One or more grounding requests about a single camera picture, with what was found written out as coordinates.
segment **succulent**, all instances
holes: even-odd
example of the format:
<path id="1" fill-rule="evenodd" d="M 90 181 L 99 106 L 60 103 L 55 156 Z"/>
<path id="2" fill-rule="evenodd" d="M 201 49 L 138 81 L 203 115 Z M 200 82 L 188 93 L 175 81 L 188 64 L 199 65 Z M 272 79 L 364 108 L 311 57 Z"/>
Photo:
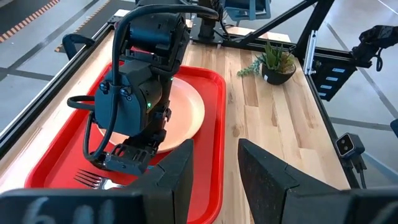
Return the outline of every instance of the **succulent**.
<path id="1" fill-rule="evenodd" d="M 254 73 L 255 75 L 260 75 L 260 64 L 261 61 L 259 59 L 255 59 L 255 61 L 253 61 L 253 63 L 250 66 L 238 71 L 238 76 L 245 77 L 252 73 Z"/>
<path id="2" fill-rule="evenodd" d="M 261 53 L 250 66 L 240 70 L 238 76 L 243 77 L 251 73 L 259 75 L 261 63 L 266 65 L 269 70 L 277 71 L 281 74 L 287 73 L 294 64 L 292 54 L 284 52 L 283 45 L 273 49 L 271 44 L 267 42 L 267 45 L 264 46 L 264 51 L 265 52 Z"/>

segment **fork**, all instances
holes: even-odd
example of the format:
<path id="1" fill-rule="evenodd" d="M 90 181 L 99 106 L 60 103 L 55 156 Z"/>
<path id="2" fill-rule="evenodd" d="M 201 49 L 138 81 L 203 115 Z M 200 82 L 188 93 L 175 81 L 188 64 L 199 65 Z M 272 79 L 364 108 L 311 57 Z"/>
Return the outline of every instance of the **fork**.
<path id="1" fill-rule="evenodd" d="M 90 187 L 92 189 L 109 190 L 112 188 L 123 188 L 124 185 L 116 184 L 107 177 L 102 177 L 98 174 L 79 169 L 74 177 L 79 183 Z"/>

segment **gray floor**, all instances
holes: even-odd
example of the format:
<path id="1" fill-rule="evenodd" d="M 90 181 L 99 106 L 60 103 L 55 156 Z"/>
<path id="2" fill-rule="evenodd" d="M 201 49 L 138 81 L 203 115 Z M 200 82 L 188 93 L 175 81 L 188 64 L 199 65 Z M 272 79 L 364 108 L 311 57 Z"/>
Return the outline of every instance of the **gray floor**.
<path id="1" fill-rule="evenodd" d="M 13 68 L 6 77 L 0 70 L 0 130 L 66 64 L 66 55 L 53 51 L 63 35 L 73 32 L 105 1 L 60 1 L 0 44 L 0 69 L 9 71 L 4 68 Z M 272 18 L 298 2 L 300 0 L 273 1 Z M 288 34 L 292 42 L 296 42 L 312 9 L 306 9 L 272 31 Z M 396 26 L 397 11 L 395 0 L 367 0 L 366 3 L 363 0 L 336 0 L 319 30 L 317 45 L 349 50 L 359 44 L 359 34 L 364 30 L 378 24 Z M 240 26 L 257 29 L 266 22 L 268 20 L 242 21 Z M 45 46 L 44 49 L 21 64 L 21 58 L 38 44 Z M 324 102 L 338 134 L 356 133 L 363 140 L 368 166 L 365 175 L 370 187 L 398 184 L 398 139 L 389 128 L 389 123 L 398 118 L 398 98 L 395 97 L 398 94 L 395 87 L 398 63 L 395 63 L 394 52 L 398 52 L 398 46 L 383 51 L 381 72 L 376 72 L 374 67 L 360 69 L 330 102 Z"/>

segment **wooden table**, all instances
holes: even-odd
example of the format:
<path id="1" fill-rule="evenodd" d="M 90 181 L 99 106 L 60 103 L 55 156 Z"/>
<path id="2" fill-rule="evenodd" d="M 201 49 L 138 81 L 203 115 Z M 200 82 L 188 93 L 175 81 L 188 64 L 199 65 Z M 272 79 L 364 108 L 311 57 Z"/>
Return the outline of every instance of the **wooden table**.
<path id="1" fill-rule="evenodd" d="M 235 34 L 250 31 L 229 28 Z M 289 41 L 284 34 L 262 37 Z M 1 159 L 0 192 L 24 186 L 30 170 L 73 111 L 66 104 L 67 98 L 86 94 L 111 61 L 112 39 L 110 33 Z M 218 72 L 227 84 L 223 205 L 215 223 L 250 222 L 238 167 L 239 138 L 248 138 L 337 189 L 349 188 L 301 66 L 297 63 L 296 73 L 282 86 L 269 85 L 261 77 L 237 77 L 240 69 L 252 63 L 254 55 L 247 50 L 191 44 L 183 61 L 185 65 Z"/>

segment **pink plate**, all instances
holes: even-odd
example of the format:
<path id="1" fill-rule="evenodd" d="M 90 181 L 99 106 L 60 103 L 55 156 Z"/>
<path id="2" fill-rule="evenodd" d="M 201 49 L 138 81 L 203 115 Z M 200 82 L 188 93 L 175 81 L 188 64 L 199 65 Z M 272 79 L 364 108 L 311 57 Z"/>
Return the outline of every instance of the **pink plate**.
<path id="1" fill-rule="evenodd" d="M 205 104 L 194 87 L 187 82 L 174 78 L 170 92 L 170 109 L 172 116 L 166 123 L 165 141 L 160 144 L 158 153 L 170 151 L 179 146 L 184 140 L 192 138 L 200 129 L 205 118 Z M 113 133 L 110 139 L 112 144 L 122 143 L 127 136 Z"/>

